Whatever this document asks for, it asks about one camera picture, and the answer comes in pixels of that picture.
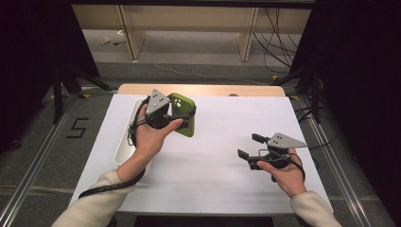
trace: white table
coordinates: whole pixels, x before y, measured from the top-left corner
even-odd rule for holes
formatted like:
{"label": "white table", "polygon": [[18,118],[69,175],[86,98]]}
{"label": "white table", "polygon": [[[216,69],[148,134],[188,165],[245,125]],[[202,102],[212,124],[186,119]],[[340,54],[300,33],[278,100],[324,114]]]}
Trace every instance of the white table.
{"label": "white table", "polygon": [[[143,95],[114,95],[71,202],[98,176],[116,168],[114,154],[135,101]],[[287,97],[189,96],[197,104],[195,135],[172,132],[152,161],[149,174],[120,211],[147,215],[273,216],[293,213],[288,196],[265,171],[250,170],[240,148],[256,155],[266,145],[252,133],[279,131],[304,141]],[[308,190],[330,206],[307,148],[297,148]]]}

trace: floor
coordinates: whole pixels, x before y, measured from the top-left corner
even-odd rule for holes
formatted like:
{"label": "floor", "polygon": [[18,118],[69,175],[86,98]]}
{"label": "floor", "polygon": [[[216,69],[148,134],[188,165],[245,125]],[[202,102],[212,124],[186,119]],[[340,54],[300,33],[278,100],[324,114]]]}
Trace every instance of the floor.
{"label": "floor", "polygon": [[[101,78],[116,86],[127,81],[138,81],[138,78],[131,76],[133,68],[139,68],[144,74],[153,72],[168,75],[165,80],[167,82],[212,83],[212,79],[218,79],[217,83],[259,85],[271,84],[272,76],[280,78],[288,71],[282,62],[270,55],[265,56],[265,51],[256,38],[253,38],[249,59],[246,62],[241,61],[235,34],[230,33],[149,32],[139,60],[132,61],[121,32],[83,32]],[[264,36],[267,40],[270,38],[270,34]],[[102,44],[105,37],[110,39],[110,42]],[[261,34],[256,34],[256,37],[266,43]],[[285,47],[294,52],[300,38],[300,35],[281,35]],[[279,45],[277,37],[273,38],[272,43]],[[287,63],[280,48],[270,47],[270,50]],[[288,53],[287,60],[290,64],[293,53]],[[243,78],[238,77],[236,73],[247,75]],[[140,79],[143,82],[156,80],[152,76]],[[296,80],[292,80],[283,85],[288,96],[296,95],[295,84]],[[85,81],[82,81],[81,85],[85,89],[93,87]],[[64,91],[65,109],[69,114],[60,125],[63,130],[57,132],[55,138],[48,138],[48,134],[55,127],[52,124],[52,91],[49,91],[48,96],[44,98],[44,106],[38,110],[31,124],[21,135],[22,146],[11,148],[0,157],[0,209],[5,209],[8,201],[15,197],[14,192],[18,190],[19,183],[27,181],[25,177],[26,172],[31,169],[29,165],[38,160],[37,154],[41,153],[41,150],[49,148],[40,157],[44,161],[38,165],[37,174],[31,176],[32,186],[26,195],[21,197],[21,206],[18,207],[16,216],[12,217],[11,226],[48,226],[68,205],[113,95],[96,89],[93,91],[88,93],[89,98],[76,99],[72,99]],[[320,101],[321,124],[317,124],[313,116],[307,114],[309,109],[302,110],[310,106],[309,95],[292,96],[291,104],[300,120],[301,129],[337,220],[343,226],[395,226],[364,177],[357,160],[353,159],[352,150],[348,148],[335,116],[331,115],[324,98]],[[81,124],[87,124],[85,127],[88,130],[84,139],[74,140],[72,143],[72,140],[66,138],[75,133],[70,128],[79,123],[77,119],[82,118],[88,118],[80,121]],[[117,218],[118,226],[132,226],[135,221],[135,216],[126,213],[117,213]],[[274,226],[300,226],[293,216],[273,217],[273,222]]]}

